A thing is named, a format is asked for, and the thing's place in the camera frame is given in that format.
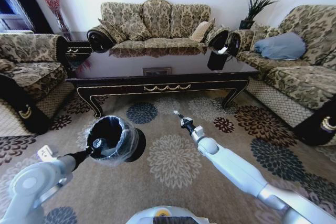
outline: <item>throw pillow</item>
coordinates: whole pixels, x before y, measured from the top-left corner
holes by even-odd
[[[130,40],[146,40],[151,37],[139,15],[134,15],[129,21],[120,26]]]
[[[251,42],[250,52],[255,52],[254,44],[261,40],[268,37],[273,37],[281,34],[282,32],[278,28],[264,26],[259,23],[254,23],[251,27],[251,31],[254,32],[253,39]]]
[[[196,42],[203,42],[207,34],[214,27],[214,24],[215,24],[214,18],[210,21],[201,22],[196,28],[196,30],[193,32],[193,34],[189,37],[189,39]]]
[[[108,32],[110,37],[115,40],[117,43],[122,43],[127,40],[126,34],[119,28],[119,26],[107,21],[99,19],[100,24]]]
[[[255,43],[257,52],[271,60],[297,60],[306,52],[306,44],[295,33],[285,33]]]
[[[15,67],[15,64],[6,59],[0,59],[0,72],[9,71]]]

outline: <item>floral carpet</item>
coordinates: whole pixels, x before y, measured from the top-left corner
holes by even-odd
[[[201,125],[206,135],[256,166],[272,185],[292,189],[336,216],[336,149],[300,142],[285,123],[248,93],[223,109],[224,91],[99,97],[106,115],[131,121],[146,136],[144,154],[117,167],[85,160],[72,181],[44,203],[44,223],[126,223],[159,205],[189,209],[210,222],[280,223],[283,212],[237,189],[198,151],[173,110]],[[0,218],[12,178],[36,163],[45,144],[59,155],[82,150],[97,121],[77,95],[40,136],[0,138]]]

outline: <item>beige pillow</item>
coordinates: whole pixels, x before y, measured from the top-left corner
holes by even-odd
[[[203,21],[201,22],[193,34],[189,37],[189,39],[202,42],[206,38],[206,35],[210,32],[210,30],[214,27],[215,19],[213,18],[210,21]]]
[[[100,24],[103,28],[108,32],[112,39],[114,39],[117,43],[122,43],[123,41],[127,40],[127,35],[120,29],[119,26],[106,21],[99,19]]]
[[[0,72],[9,71],[15,67],[15,64],[10,60],[0,59]]]
[[[151,37],[139,15],[134,15],[129,21],[120,26],[130,40],[146,40]]]

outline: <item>side table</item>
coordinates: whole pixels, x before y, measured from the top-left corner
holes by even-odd
[[[86,31],[71,31],[69,33],[57,33],[68,41],[66,57],[73,69],[76,69],[93,52],[86,36]]]

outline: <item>table leg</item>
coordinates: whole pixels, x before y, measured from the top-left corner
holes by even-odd
[[[100,118],[103,115],[103,109],[95,100],[95,96],[88,94],[84,89],[77,89],[78,95],[86,101],[95,112],[95,117]]]
[[[224,109],[227,108],[229,104],[232,102],[232,100],[235,99],[236,96],[239,95],[247,87],[248,83],[249,79],[247,79],[246,81],[240,81],[237,82],[237,86],[230,89],[229,94],[227,94],[222,101],[222,106]]]

